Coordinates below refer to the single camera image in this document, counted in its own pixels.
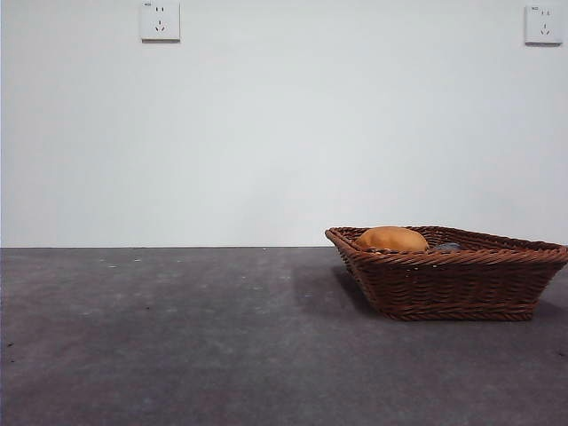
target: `electrical outlet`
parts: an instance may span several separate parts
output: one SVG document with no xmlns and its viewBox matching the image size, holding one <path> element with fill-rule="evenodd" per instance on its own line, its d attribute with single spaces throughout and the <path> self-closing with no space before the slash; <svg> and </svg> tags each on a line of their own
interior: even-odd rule
<svg viewBox="0 0 568 426">
<path fill-rule="evenodd" d="M 562 8 L 557 4 L 525 7 L 525 43 L 554 44 L 563 42 Z"/>
<path fill-rule="evenodd" d="M 179 2 L 145 2 L 139 17 L 142 40 L 179 41 Z"/>
</svg>

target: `orange bread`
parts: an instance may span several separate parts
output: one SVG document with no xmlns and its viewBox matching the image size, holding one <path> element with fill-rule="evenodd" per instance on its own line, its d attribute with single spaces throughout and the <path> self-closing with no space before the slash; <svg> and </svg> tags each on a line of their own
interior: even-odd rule
<svg viewBox="0 0 568 426">
<path fill-rule="evenodd" d="M 424 251 L 428 242 L 421 234 L 398 226 L 379 226 L 366 230 L 355 243 L 362 249 L 388 249 L 396 251 Z"/>
</svg>

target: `brown wicker basket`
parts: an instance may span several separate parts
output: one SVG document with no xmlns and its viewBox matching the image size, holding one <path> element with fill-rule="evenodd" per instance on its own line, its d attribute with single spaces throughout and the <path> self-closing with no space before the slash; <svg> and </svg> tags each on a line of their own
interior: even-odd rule
<svg viewBox="0 0 568 426">
<path fill-rule="evenodd" d="M 354 241 L 368 228 L 326 231 L 368 302 L 397 320 L 530 320 L 540 293 L 568 263 L 568 249 L 557 244 L 408 228 L 431 247 L 458 242 L 462 250 L 365 251 Z"/>
</svg>

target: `concrete floor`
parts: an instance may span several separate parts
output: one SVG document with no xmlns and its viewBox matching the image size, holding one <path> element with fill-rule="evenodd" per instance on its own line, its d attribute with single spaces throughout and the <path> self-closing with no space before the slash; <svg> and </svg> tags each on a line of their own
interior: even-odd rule
<svg viewBox="0 0 568 426">
<path fill-rule="evenodd" d="M 397 322 L 333 248 L 5 249 L 17 425 L 568 424 L 568 270 L 530 322 Z"/>
</svg>

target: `gray object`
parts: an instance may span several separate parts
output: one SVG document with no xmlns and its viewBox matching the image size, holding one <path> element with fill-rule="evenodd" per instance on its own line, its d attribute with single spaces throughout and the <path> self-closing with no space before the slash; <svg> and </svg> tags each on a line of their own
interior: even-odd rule
<svg viewBox="0 0 568 426">
<path fill-rule="evenodd" d="M 444 244 L 438 244 L 432 250 L 457 251 L 457 250 L 462 250 L 462 246 L 457 242 L 446 242 Z"/>
</svg>

